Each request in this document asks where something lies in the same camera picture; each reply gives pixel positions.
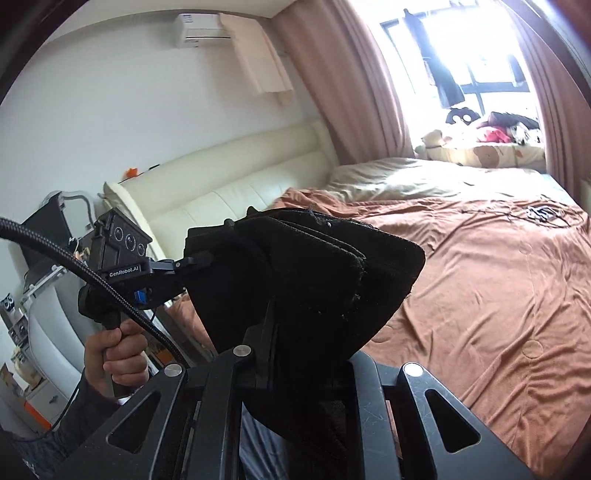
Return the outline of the dark grey sleeve forearm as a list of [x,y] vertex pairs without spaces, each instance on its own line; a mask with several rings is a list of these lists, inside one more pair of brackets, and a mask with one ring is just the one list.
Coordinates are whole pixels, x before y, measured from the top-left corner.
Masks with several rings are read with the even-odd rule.
[[1,429],[1,445],[9,448],[8,465],[27,469],[18,479],[54,479],[59,467],[120,407],[93,388],[84,375],[78,393],[55,431],[25,440]]

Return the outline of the person's left hand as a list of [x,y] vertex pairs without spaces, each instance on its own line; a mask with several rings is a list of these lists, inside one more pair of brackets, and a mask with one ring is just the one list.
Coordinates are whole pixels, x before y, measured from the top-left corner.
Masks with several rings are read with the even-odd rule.
[[142,328],[131,319],[90,335],[84,348],[86,381],[106,398],[113,398],[108,379],[132,389],[143,386],[149,379],[146,347]]

